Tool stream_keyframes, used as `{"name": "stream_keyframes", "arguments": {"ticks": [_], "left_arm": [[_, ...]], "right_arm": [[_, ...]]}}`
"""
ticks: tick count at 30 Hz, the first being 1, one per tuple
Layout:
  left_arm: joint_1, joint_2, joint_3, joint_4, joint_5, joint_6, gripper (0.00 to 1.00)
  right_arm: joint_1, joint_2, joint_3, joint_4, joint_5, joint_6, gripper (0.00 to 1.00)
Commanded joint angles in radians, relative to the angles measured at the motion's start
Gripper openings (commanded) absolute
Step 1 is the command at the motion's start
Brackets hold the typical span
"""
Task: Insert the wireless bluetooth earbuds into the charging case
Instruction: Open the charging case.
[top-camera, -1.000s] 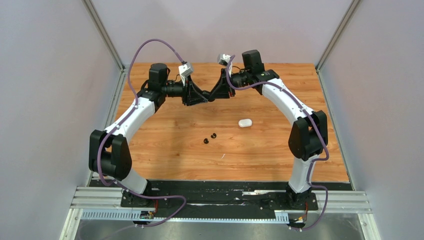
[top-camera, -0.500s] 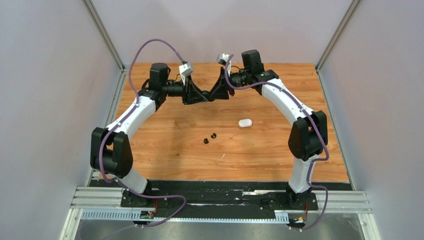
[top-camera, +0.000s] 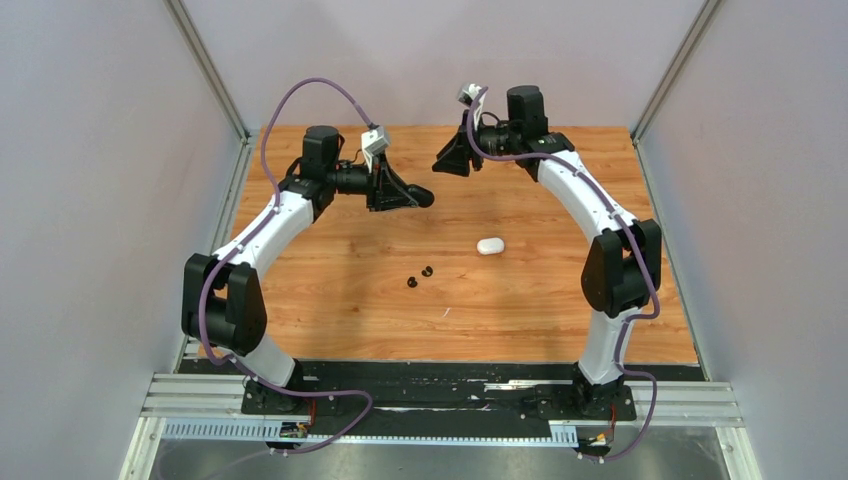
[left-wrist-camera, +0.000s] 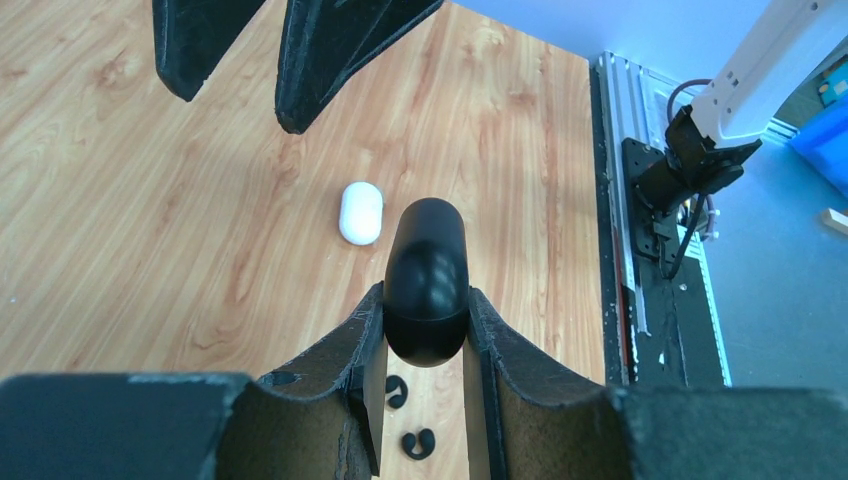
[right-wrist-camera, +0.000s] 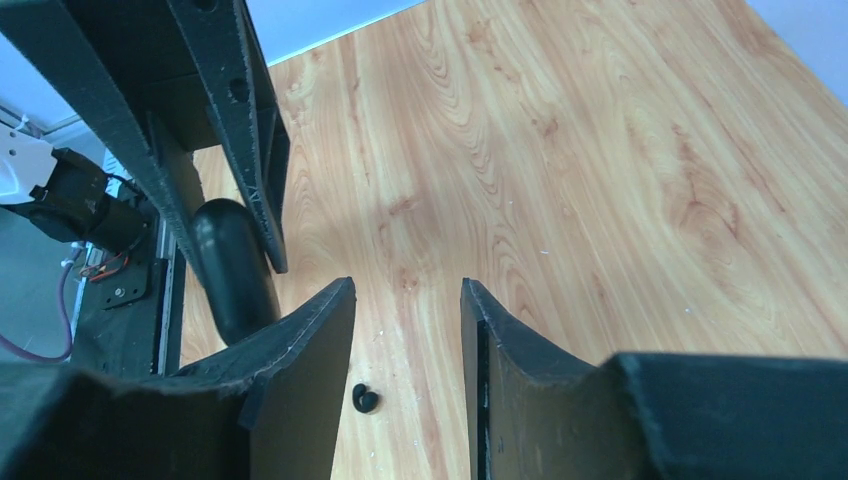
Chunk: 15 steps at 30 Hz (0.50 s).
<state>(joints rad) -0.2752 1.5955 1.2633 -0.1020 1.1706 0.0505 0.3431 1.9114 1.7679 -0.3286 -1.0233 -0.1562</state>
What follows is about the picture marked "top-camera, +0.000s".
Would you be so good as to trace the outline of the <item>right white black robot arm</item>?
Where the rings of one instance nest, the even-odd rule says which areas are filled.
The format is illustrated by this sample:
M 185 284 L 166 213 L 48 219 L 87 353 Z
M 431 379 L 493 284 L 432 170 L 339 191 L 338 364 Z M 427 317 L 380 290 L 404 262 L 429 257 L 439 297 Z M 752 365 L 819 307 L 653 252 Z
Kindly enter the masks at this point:
M 458 100 L 466 107 L 461 124 L 432 169 L 467 177 L 486 160 L 513 162 L 564 206 L 586 237 L 589 251 L 580 285 L 591 320 L 570 393 L 577 413 L 596 417 L 609 407 L 610 390 L 621 382 L 631 324 L 658 315 L 644 308 L 659 305 L 661 227 L 615 201 L 567 136 L 550 129 L 537 86 L 510 88 L 507 117 L 492 125 L 483 120 L 486 93 L 486 87 L 474 83 L 461 87 Z

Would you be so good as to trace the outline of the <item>white earbud charging case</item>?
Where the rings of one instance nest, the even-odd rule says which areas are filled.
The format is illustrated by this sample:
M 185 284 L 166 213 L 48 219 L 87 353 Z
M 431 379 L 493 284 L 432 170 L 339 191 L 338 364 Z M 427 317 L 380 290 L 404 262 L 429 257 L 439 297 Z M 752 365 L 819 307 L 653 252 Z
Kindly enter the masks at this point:
M 500 237 L 488 237 L 476 243 L 476 250 L 480 255 L 498 255 L 505 251 L 505 241 Z

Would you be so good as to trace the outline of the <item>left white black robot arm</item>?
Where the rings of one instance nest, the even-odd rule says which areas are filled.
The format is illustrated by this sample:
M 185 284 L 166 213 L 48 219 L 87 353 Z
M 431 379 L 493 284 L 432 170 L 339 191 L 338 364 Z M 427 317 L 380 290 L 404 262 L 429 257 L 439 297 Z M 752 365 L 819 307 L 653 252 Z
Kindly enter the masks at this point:
M 295 379 L 297 361 L 267 332 L 260 282 L 283 250 L 315 223 L 335 196 L 361 195 L 372 212 L 428 208 L 434 194 L 405 183 L 390 167 L 381 127 L 361 136 L 362 163 L 344 160 L 345 139 L 332 126 L 306 129 L 302 154 L 289 167 L 264 209 L 233 240 L 212 254 L 196 253 L 184 267 L 181 329 L 254 380 L 270 384 L 268 400 L 283 413 L 298 411 L 306 386 Z

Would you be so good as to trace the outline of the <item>black earbud charging case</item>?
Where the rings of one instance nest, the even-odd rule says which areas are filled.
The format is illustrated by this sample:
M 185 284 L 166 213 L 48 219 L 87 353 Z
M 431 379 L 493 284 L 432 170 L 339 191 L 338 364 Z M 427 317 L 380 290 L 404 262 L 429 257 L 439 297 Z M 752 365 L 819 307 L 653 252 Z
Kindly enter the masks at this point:
M 429 208 L 435 201 L 435 195 L 430 190 L 419 185 L 410 184 L 407 188 L 407 193 L 419 208 Z

